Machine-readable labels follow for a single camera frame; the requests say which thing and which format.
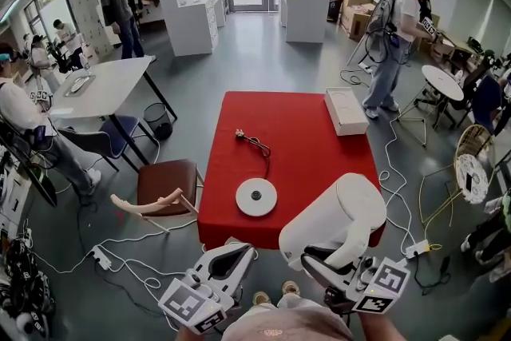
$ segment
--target grey floor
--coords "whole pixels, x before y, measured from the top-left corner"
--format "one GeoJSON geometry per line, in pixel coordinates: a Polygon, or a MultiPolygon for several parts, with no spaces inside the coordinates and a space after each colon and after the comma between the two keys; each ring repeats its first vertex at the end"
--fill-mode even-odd
{"type": "MultiPolygon", "coordinates": [[[[149,72],[176,110],[179,120],[172,137],[161,147],[158,161],[190,158],[205,172],[215,132],[216,121],[224,93],[229,90],[274,90],[298,92],[324,92],[327,86],[346,85],[339,77],[339,70],[355,47],[338,26],[328,26],[327,37],[322,46],[287,44],[284,31],[278,26],[274,14],[236,14],[228,17],[228,25],[220,30],[220,42],[213,55],[185,57],[172,60],[168,37],[164,31],[144,36],[147,54],[155,54],[158,60],[149,72]]],[[[422,87],[420,61],[410,67],[402,67],[402,76],[395,96],[404,106],[422,87]]],[[[370,79],[366,74],[363,80],[370,79]]],[[[358,98],[366,93],[363,85],[354,86],[358,98]]],[[[144,108],[156,98],[144,81],[134,89],[121,107],[121,113],[142,116],[144,108]]],[[[99,121],[77,121],[81,129],[97,129],[99,121]]],[[[430,135],[428,148],[424,149],[406,130],[396,125],[398,141],[389,148],[393,165],[407,178],[408,185],[402,190],[414,216],[411,229],[416,240],[424,232],[418,219],[418,187],[422,174],[452,162],[454,148],[460,133],[450,132],[446,124],[430,135]]],[[[388,116],[371,122],[368,130],[370,145],[378,172],[388,169],[384,146],[392,138],[388,116]]],[[[145,138],[137,144],[148,158],[156,156],[154,147],[145,138]]],[[[76,150],[84,166],[92,164],[97,157],[76,150]]],[[[139,163],[133,153],[129,153],[139,163]]],[[[106,163],[97,168],[103,172],[103,181],[97,191],[97,211],[82,211],[80,224],[85,248],[107,238],[135,238],[155,232],[153,226],[135,217],[118,212],[109,201],[109,195],[135,201],[137,175],[124,161],[118,161],[120,172],[114,172],[106,163]]],[[[63,178],[51,173],[57,188],[66,185],[63,178]]],[[[424,196],[424,206],[434,209],[447,195],[441,176],[429,182],[424,196]]],[[[391,173],[388,185],[398,187],[402,182],[391,173]]],[[[37,194],[30,209],[29,224],[33,229],[35,251],[60,270],[68,270],[82,258],[77,234],[78,202],[73,192],[59,195],[57,208],[51,208],[37,194]]],[[[442,249],[420,259],[419,279],[432,283],[438,278],[438,269],[445,256],[451,257],[451,281],[438,287],[430,295],[422,296],[418,285],[411,280],[404,296],[390,312],[398,329],[410,340],[435,340],[452,334],[462,341],[476,339],[487,330],[495,319],[503,316],[509,302],[509,279],[490,284],[471,258],[463,257],[459,244],[484,216],[480,207],[458,202],[454,211],[453,226],[449,228],[448,212],[430,225],[430,241],[442,244],[442,249]]],[[[408,213],[400,200],[389,204],[388,214],[400,224],[407,224],[408,213]]],[[[189,217],[164,220],[168,226],[176,226],[191,220],[189,217]]],[[[403,232],[387,225],[380,245],[369,251],[376,256],[402,258],[399,246],[403,232]]],[[[124,258],[144,261],[163,272],[182,272],[191,267],[201,255],[195,224],[176,230],[169,236],[158,236],[137,243],[110,244],[124,258]]],[[[59,275],[39,263],[48,276],[57,300],[54,318],[55,339],[173,339],[164,319],[135,307],[125,292],[107,284],[99,275],[126,287],[131,296],[154,311],[156,302],[144,289],[142,283],[123,269],[117,274],[101,271],[95,273],[93,260],[88,258],[73,273],[59,275]]],[[[415,262],[410,268],[414,271],[415,262]]],[[[153,274],[144,268],[134,267],[145,278],[153,274]]],[[[276,302],[284,280],[296,280],[305,297],[318,302],[323,290],[303,273],[290,270],[276,251],[260,251],[244,282],[243,311],[252,302],[252,293],[265,290],[276,302]]],[[[171,278],[162,278],[163,294],[171,278]]],[[[356,318],[352,319],[352,331],[357,339],[363,339],[356,318]]]]}

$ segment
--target red tablecloth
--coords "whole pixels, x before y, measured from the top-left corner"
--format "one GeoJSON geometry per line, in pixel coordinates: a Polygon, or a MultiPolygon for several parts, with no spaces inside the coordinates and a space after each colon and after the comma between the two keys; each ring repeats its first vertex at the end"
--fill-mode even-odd
{"type": "MultiPolygon", "coordinates": [[[[228,92],[200,201],[200,241],[211,249],[233,236],[278,249],[282,228],[347,172],[361,173],[379,187],[366,135],[337,137],[323,94],[228,92]],[[263,177],[265,170],[260,150],[237,140],[236,129],[271,149],[268,180],[277,190],[277,205],[266,216],[247,216],[236,205],[241,183],[263,177]]],[[[371,246],[383,228],[372,234],[371,246]]]]}

